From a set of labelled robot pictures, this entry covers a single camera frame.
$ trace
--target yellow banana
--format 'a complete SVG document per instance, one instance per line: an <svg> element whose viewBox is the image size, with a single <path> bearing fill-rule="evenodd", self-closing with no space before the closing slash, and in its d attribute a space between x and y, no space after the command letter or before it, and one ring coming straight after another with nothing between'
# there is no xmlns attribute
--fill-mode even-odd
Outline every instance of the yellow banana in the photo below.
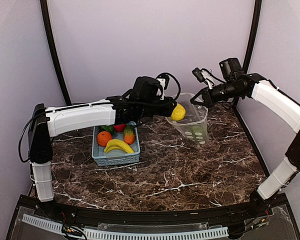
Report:
<svg viewBox="0 0 300 240"><path fill-rule="evenodd" d="M108 141L104 151L108 152L109 148L111 147L120 147L127 154L133 154L135 152L128 144L120 139L111 139Z"/></svg>
<svg viewBox="0 0 300 240"><path fill-rule="evenodd" d="M105 148L104 152L107 154L107 153L109 153L112 150L121 150L121 151L125 152L125 150L123 150L122 147L119 147L119 146L111 146L108 149Z"/></svg>

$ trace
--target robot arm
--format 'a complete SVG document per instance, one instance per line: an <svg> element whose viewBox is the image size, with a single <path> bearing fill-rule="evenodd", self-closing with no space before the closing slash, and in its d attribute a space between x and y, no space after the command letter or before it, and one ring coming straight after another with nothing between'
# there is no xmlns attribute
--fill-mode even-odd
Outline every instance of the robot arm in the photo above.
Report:
<svg viewBox="0 0 300 240"><path fill-rule="evenodd" d="M296 133L283 161L250 195L250 203L253 204L254 213L257 213L300 170L300 104L263 76L257 73L245 74L237 58L229 58L219 65L226 83L200 90L190 100L192 104L209 108L229 98L248 97L268 107ZM196 101L198 97L201 97L203 102Z"/></svg>
<svg viewBox="0 0 300 240"><path fill-rule="evenodd" d="M38 104L28 131L28 158L32 165L37 196L41 202L54 199L51 175L53 150L51 138L60 134L101 125L139 122L142 117L171 116L177 97L164 96L168 87L168 73L157 79L138 77L132 89L122 96L111 96L96 102L66 107L48 107Z"/></svg>

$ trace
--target plastic basket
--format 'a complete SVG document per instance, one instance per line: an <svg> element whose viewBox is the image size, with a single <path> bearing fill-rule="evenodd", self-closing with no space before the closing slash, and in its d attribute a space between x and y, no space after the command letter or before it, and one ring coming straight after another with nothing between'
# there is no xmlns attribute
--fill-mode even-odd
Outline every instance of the plastic basket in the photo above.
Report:
<svg viewBox="0 0 300 240"><path fill-rule="evenodd" d="M135 122L131 121L128 125L136 125ZM136 127L133 128L135 133L135 141L130 147L133 149L134 153L125 153L121 150L112 150L109 153L105 153L105 147L100 146L97 141L97 136L99 134L99 127L95 126L93 128L93 140L92 140L92 158L95 160L98 166L110 166L110 165L121 165L121 164L131 164L138 163L140 158L140 143L138 137L138 130ZM113 139L124 140L123 132L116 132Z"/></svg>

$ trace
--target yellow lemon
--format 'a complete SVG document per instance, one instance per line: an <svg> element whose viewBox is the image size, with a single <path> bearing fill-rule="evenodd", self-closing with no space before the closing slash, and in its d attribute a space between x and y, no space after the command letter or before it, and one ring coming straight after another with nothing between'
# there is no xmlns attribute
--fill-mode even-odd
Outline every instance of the yellow lemon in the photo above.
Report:
<svg viewBox="0 0 300 240"><path fill-rule="evenodd" d="M185 115L186 109L181 104L177 103L171 114L171 119L173 121L181 121L182 119L184 119Z"/></svg>

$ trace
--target plastic measuring cup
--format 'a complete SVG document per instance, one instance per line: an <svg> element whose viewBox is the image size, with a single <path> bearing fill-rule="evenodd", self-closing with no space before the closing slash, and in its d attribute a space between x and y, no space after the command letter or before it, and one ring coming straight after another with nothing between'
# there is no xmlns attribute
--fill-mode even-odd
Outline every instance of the plastic measuring cup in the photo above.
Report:
<svg viewBox="0 0 300 240"><path fill-rule="evenodd" d="M194 96L189 92L181 93L176 102L185 108L185 117L181 121L173 121L170 117L166 117L166 120L184 137L203 145L209 140L208 109L205 106L191 104L190 99Z"/></svg>

